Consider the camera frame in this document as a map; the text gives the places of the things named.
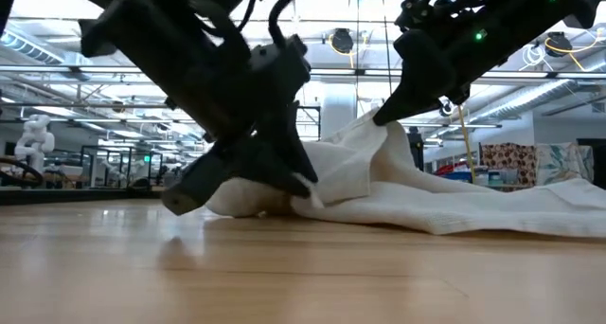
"wooden table surface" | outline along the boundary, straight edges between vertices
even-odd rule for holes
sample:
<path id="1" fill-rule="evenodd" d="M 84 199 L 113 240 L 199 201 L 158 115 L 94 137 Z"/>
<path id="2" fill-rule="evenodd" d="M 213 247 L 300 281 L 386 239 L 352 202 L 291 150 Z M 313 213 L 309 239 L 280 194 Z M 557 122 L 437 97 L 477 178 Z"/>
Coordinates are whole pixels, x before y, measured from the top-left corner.
<path id="1" fill-rule="evenodd" d="M 2 207 L 0 323 L 604 324 L 606 242 Z"/>

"white towel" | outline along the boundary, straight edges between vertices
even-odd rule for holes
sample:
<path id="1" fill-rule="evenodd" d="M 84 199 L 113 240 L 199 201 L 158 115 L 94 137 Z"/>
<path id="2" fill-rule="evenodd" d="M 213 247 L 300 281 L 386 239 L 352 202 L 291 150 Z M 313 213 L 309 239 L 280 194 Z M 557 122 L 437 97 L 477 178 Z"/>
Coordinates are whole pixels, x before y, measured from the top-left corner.
<path id="1" fill-rule="evenodd" d="M 234 217 L 294 211 L 312 219 L 401 225 L 432 234 L 510 229 L 606 237 L 605 190 L 575 179 L 504 193 L 436 177 L 415 168 L 399 123 L 377 127 L 373 115 L 322 142 L 304 143 L 319 177 L 315 202 L 233 179 L 223 183 L 207 207 Z"/>

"metal frame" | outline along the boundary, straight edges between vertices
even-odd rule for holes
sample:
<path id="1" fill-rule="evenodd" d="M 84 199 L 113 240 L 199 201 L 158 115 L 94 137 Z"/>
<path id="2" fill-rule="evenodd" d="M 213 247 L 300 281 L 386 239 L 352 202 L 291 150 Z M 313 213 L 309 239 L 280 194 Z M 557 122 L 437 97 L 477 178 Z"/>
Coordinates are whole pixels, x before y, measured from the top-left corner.
<path id="1" fill-rule="evenodd" d="M 123 146 L 112 146 L 112 145 L 83 145 L 80 149 L 80 166 L 84 167 L 84 156 L 86 155 L 86 151 L 87 150 L 94 150 L 96 153 L 98 152 L 106 152 L 106 159 L 109 161 L 109 157 L 110 157 L 110 153 L 118 153 L 120 156 L 120 163 L 118 168 L 120 169 L 120 171 L 122 171 L 123 168 L 123 164 L 124 164 L 124 157 L 128 157 L 129 162 L 128 165 L 126 167 L 126 181 L 127 181 L 127 185 L 124 186 L 125 188 L 128 187 L 128 182 L 131 179 L 131 166 L 133 163 L 133 156 L 134 155 L 140 155 L 140 154 L 144 154 L 146 156 L 148 156 L 150 158 L 150 162 L 149 162 L 149 166 L 148 166 L 148 180 L 151 180 L 152 178 L 152 157 L 154 155 L 160 155 L 160 161 L 162 162 L 162 158 L 163 155 L 161 153 L 155 153 L 153 151 L 149 151 L 149 152 L 144 152 L 144 153 L 140 153 L 140 152 L 134 152 L 134 148 L 129 147 L 129 151 L 128 151 L 128 155 L 126 155 L 125 152 L 123 151 L 118 151 L 115 150 L 117 148 L 120 149 L 124 149 L 125 147 Z M 90 157 L 90 166 L 88 168 L 88 176 L 90 178 L 90 181 L 88 182 L 88 188 L 93 188 L 94 186 L 94 181 L 93 181 L 93 165 L 96 164 L 96 158 L 97 158 L 97 154 L 89 154 Z M 109 178 L 109 171 L 106 169 L 105 170 L 105 174 L 103 176 L 103 186 L 107 187 L 108 185 L 108 178 Z M 122 181 L 118 180 L 117 182 L 117 188 L 118 189 L 123 189 L 122 187 Z"/>
<path id="2" fill-rule="evenodd" d="M 65 74 L 72 72 L 72 69 L 78 69 L 82 74 L 104 74 L 106 77 L 91 77 L 89 81 L 77 80 L 50 80 L 50 79 L 29 79 L 30 82 L 44 84 L 147 84 L 155 85 L 149 78 L 143 75 L 143 72 L 136 66 L 99 66 L 99 65 L 81 65 L 81 66 L 57 66 L 57 65 L 0 65 L 0 73 L 14 74 Z M 118 75 L 117 78 L 107 77 L 107 75 Z M 145 80 L 126 79 L 128 76 L 140 75 Z M 400 69 L 347 69 L 347 68 L 312 68 L 311 76 L 313 81 L 323 80 L 324 78 L 337 81 L 384 81 L 385 78 L 391 78 L 393 82 L 399 82 L 401 76 Z M 570 79 L 575 81 L 604 81 L 606 73 L 603 72 L 538 72 L 538 71 L 489 71 L 478 78 L 475 83 L 482 84 L 541 84 L 548 81 Z M 0 81 L 0 83 L 11 83 L 10 79 Z"/>
<path id="3" fill-rule="evenodd" d="M 317 125 L 318 127 L 318 140 L 320 140 L 320 137 L 322 134 L 322 107 L 320 106 L 299 106 L 298 107 L 299 110 L 302 110 L 303 112 L 305 112 L 311 119 L 313 119 L 312 115 L 310 115 L 307 110 L 314 110 L 317 111 L 318 113 L 318 121 L 314 121 L 313 123 L 315 123 L 315 125 Z"/>

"ceiling duct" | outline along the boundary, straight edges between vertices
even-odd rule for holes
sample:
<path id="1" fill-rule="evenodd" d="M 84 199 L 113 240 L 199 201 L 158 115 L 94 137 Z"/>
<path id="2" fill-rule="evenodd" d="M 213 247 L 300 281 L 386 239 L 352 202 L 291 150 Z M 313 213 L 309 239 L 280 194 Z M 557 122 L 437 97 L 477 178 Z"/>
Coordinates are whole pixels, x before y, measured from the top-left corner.
<path id="1" fill-rule="evenodd" d="M 584 72 L 603 71 L 606 68 L 606 52 L 600 51 L 587 59 L 581 60 L 580 64 L 585 67 Z M 573 66 L 576 67 L 575 65 L 568 66 L 563 71 L 573 71 L 575 70 Z M 469 119 L 469 123 L 474 124 L 518 116 L 551 101 L 568 97 L 578 92 L 582 87 L 578 81 L 570 79 L 551 81 L 538 86 L 523 87 L 475 112 Z M 440 130 L 432 134 L 432 136 L 444 135 L 455 131 L 460 131 L 460 129 Z"/>
<path id="2" fill-rule="evenodd" d="M 7 25 L 2 36 L 0 36 L 0 44 L 43 64 L 65 65 L 68 67 L 91 64 L 91 61 L 80 53 L 68 51 L 61 55 L 55 54 L 46 48 L 48 45 L 12 25 Z M 67 78 L 79 81 L 88 81 L 91 78 L 89 75 L 79 72 L 77 68 L 74 68 L 71 73 L 62 74 Z"/>

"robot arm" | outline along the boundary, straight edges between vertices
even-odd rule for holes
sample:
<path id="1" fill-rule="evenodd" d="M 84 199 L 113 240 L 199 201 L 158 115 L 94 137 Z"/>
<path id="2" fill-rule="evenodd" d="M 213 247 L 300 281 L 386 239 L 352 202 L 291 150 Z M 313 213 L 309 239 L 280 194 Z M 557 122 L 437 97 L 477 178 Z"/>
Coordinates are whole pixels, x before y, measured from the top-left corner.
<path id="1" fill-rule="evenodd" d="M 310 79 L 307 48 L 296 35 L 285 39 L 277 26 L 293 0 L 272 8 L 274 43 L 253 49 L 241 35 L 245 21 L 236 26 L 228 17 L 242 0 L 90 1 L 104 12 L 93 24 L 80 24 L 82 53 L 121 50 L 167 93 L 169 107 L 187 112 L 215 142 L 165 192 L 171 211 L 202 206 L 235 176 L 310 195 L 294 177 L 317 181 L 294 124 L 294 95 Z M 589 0 L 429 1 L 402 3 L 396 24 L 403 34 L 394 43 L 403 58 L 401 84 L 374 117 L 377 125 L 436 109 L 441 96 L 463 102 L 472 81 L 561 19 L 573 15 L 577 26 L 589 27 L 597 6 Z M 209 35 L 223 42 L 215 45 Z"/>
<path id="2" fill-rule="evenodd" d="M 15 146 L 15 158 L 23 161 L 30 156 L 30 166 L 38 172 L 44 170 L 45 153 L 55 150 L 55 136 L 46 131 L 49 123 L 50 117 L 46 115 L 29 117 L 24 124 L 23 134 Z"/>
<path id="3" fill-rule="evenodd" d="M 589 28 L 600 0 L 405 0 L 396 20 L 402 36 L 401 83 L 375 115 L 377 125 L 460 105 L 470 85 L 561 20 Z"/>

